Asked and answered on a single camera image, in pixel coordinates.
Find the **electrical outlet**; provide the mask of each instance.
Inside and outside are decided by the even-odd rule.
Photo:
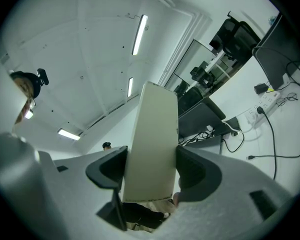
[[[258,122],[260,114],[257,112],[257,108],[263,108],[264,112],[267,114],[271,108],[276,104],[276,100],[280,97],[280,93],[277,91],[271,91],[265,93],[260,100],[250,108],[247,112],[244,113],[246,120],[250,125],[253,125]]]

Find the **fluorescent ceiling light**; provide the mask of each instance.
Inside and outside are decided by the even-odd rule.
[[[68,137],[70,139],[76,140],[76,141],[80,139],[79,136],[74,135],[74,134],[72,134],[72,133],[70,133],[70,132],[68,132],[68,131],[66,131],[64,129],[58,130],[58,134],[60,134],[62,136],[65,136],[65,137]]]
[[[32,118],[33,115],[34,115],[34,113],[31,110],[29,110],[28,113],[26,113],[24,117],[26,119],[30,119],[30,118]]]
[[[133,44],[132,55],[137,55],[138,54],[141,38],[142,38],[142,35],[144,34],[144,31],[145,31],[145,26],[146,26],[146,23],[147,23],[147,19],[148,19],[148,16],[146,16],[146,15],[141,16],[139,27],[138,27],[138,30],[136,32],[136,36],[135,36],[135,40],[134,40],[134,44]]]
[[[129,79],[129,84],[128,84],[128,97],[131,96],[131,91],[132,91],[132,84],[133,84],[133,82],[134,82],[134,79],[131,77],[131,78]]]

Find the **computer monitor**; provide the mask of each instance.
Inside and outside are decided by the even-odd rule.
[[[179,136],[189,137],[205,131],[207,126],[217,127],[225,118],[218,106],[206,97],[179,116]]]
[[[257,46],[274,49],[290,60],[300,62],[300,47],[288,21],[279,14],[271,28]],[[297,67],[287,58],[270,49],[256,48],[253,56],[261,65],[273,89],[284,84],[283,75],[288,71],[292,75]]]
[[[190,88],[181,98],[178,97],[178,116],[187,112],[204,97],[197,87]]]

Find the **white desk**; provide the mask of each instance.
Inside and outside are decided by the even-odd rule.
[[[268,114],[275,137],[277,156],[297,156],[300,154],[300,87],[290,84],[280,91],[281,97],[289,93],[296,93],[298,100],[286,101],[283,106],[275,106]],[[237,117],[244,131],[249,128],[245,116]],[[235,153],[230,153],[226,145],[222,143],[221,154],[224,156],[246,160],[247,156],[274,155],[271,128],[265,118],[261,119],[253,130],[244,134],[245,141]],[[233,137],[230,134],[224,136],[230,150],[235,150],[242,141],[241,134]],[[257,157],[248,160],[269,177],[274,176],[275,162],[273,157]],[[291,194],[300,193],[300,157],[277,157],[276,181],[286,188]]]
[[[300,82],[300,73],[297,71],[293,78]],[[253,107],[262,95],[257,95],[254,86],[266,83],[267,77],[255,58],[251,58],[225,85],[213,93],[211,100],[223,111],[226,119],[237,116],[242,130],[249,129],[243,113]],[[287,101],[285,105],[275,106],[268,113],[275,134],[276,154],[278,156],[297,156],[300,154],[300,87],[290,84],[280,91],[284,98],[289,93],[296,93],[298,100]],[[245,141],[235,153],[230,153],[224,142],[221,155],[241,159],[251,163],[269,177],[274,176],[274,158],[257,157],[246,160],[247,156],[273,156],[273,139],[270,126],[265,118],[259,121],[253,130],[244,134]],[[236,137],[227,134],[223,137],[230,150],[235,150],[242,141],[242,135]],[[277,158],[276,181],[292,195],[300,193],[300,157]]]

